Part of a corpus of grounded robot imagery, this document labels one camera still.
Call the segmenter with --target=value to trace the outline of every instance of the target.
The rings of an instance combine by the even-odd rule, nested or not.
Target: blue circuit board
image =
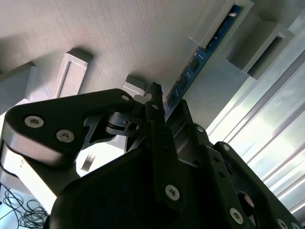
[[[241,11],[241,6],[234,5],[207,47],[204,49],[203,47],[198,46],[196,52],[188,62],[186,68],[179,76],[174,87],[171,89],[165,99],[165,102],[163,103],[165,119],[171,115],[177,104],[180,102],[186,91],[190,88],[191,84],[198,76],[199,72],[212,56],[213,52],[216,50],[223,37],[229,31],[230,27],[233,25],[235,19]]]

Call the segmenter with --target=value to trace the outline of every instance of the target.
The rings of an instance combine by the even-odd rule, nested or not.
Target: corrugated metal panel
[[[280,201],[305,220],[305,27],[263,76],[245,82],[209,126]]]

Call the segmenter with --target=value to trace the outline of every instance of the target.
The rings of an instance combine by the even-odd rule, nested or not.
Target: black mechanical linkage
[[[149,93],[145,104],[113,89],[7,112],[2,146],[43,170],[43,180],[71,171],[81,150],[127,137],[123,156],[60,192],[46,229],[301,228],[227,143],[210,143],[185,100],[165,122],[161,86]],[[26,125],[30,116],[42,125]]]

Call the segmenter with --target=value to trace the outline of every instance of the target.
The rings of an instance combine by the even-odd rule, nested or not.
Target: bolt head
[[[300,227],[296,223],[291,223],[293,229],[300,229]]]
[[[177,201],[180,198],[179,190],[174,185],[167,185],[165,193],[173,201]]]
[[[152,107],[156,110],[159,110],[159,108],[155,104],[153,104]]]
[[[123,100],[126,100],[126,101],[129,101],[129,97],[126,96],[126,95],[124,95],[124,94],[122,95],[122,99],[123,99]]]
[[[235,208],[230,208],[230,215],[232,219],[239,225],[242,225],[244,223],[244,218],[240,212]]]
[[[227,146],[226,144],[223,144],[223,147],[224,147],[224,149],[225,149],[226,151],[230,151],[230,147]]]
[[[44,125],[44,120],[38,116],[28,116],[24,119],[25,125],[31,128],[39,128]]]
[[[204,129],[201,126],[197,126],[197,130],[199,130],[200,132],[204,132]]]
[[[277,218],[277,223],[278,225],[280,225],[282,229],[288,229],[288,226],[285,224],[285,222],[282,219]]]
[[[58,140],[64,143],[71,143],[74,141],[74,133],[70,130],[60,130],[57,132],[56,137]]]

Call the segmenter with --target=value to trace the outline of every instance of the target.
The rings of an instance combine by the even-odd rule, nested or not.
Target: tangled wire
[[[14,212],[18,221],[17,229],[19,227],[42,229],[48,213],[40,206],[40,203],[36,199],[31,199],[26,203],[26,207],[24,207],[24,200],[22,198],[17,198],[9,188],[3,187],[6,189],[3,203],[12,210],[0,218],[0,220]]]

